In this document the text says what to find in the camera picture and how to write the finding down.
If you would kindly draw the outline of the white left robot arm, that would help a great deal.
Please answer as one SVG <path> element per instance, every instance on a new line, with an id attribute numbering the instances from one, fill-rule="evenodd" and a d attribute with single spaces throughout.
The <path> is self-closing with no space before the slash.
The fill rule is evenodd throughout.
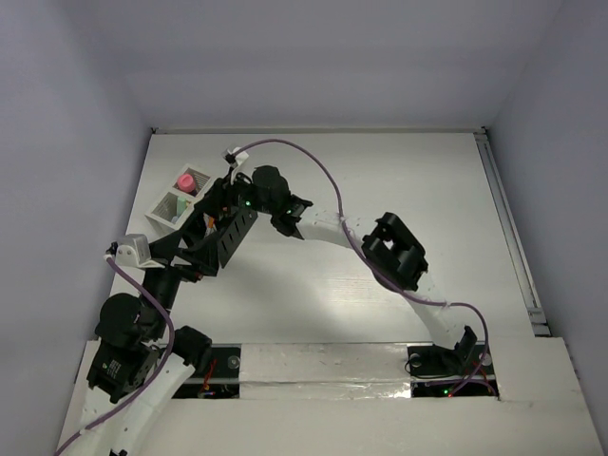
<path id="1" fill-rule="evenodd" d="M 155 259 L 146 236 L 126 235 L 104 255 L 136 294 L 102 305 L 95 352 L 86 381 L 82 429 L 70 455 L 136 455 L 169 400 L 192 375 L 215 370 L 212 341 L 171 320 L 179 286 L 197 282 L 192 266 Z"/>

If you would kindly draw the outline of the white pen orange cap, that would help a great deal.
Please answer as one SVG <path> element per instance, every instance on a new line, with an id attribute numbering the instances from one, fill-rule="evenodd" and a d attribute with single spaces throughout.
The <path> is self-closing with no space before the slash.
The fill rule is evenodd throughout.
<path id="1" fill-rule="evenodd" d="M 216 232 L 215 219 L 207 214 L 203 215 L 205 223 L 205 235 L 208 237 Z"/>

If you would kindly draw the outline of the green highlighter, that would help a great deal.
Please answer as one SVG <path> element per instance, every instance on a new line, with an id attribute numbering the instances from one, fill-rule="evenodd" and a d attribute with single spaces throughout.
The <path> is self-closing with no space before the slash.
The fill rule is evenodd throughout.
<path id="1" fill-rule="evenodd" d="M 184 212 L 187 210 L 189 205 L 190 205 L 190 200 L 183 198 L 183 197 L 177 197 L 176 215 L 174 216 L 174 218 L 179 219 L 184 214 Z"/>

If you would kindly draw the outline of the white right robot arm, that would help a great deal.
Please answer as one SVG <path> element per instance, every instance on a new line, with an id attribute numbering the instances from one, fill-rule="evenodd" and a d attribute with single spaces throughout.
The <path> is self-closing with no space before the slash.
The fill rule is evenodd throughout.
<path id="1" fill-rule="evenodd" d="M 292 193 L 278 169 L 266 165 L 251 177 L 231 171 L 216 180 L 199 203 L 205 214 L 222 222 L 238 213 L 269 216 L 287 238 L 322 241 L 352 249 L 377 282 L 402 296 L 425 324 L 430 345 L 408 360 L 410 372 L 424 379 L 458 377 L 471 382 L 481 368 L 475 349 L 488 339 L 458 319 L 455 310 L 471 304 L 450 302 L 436 288 L 426 250 L 406 224 L 387 212 L 380 218 L 349 218 L 343 209 L 323 210 Z"/>

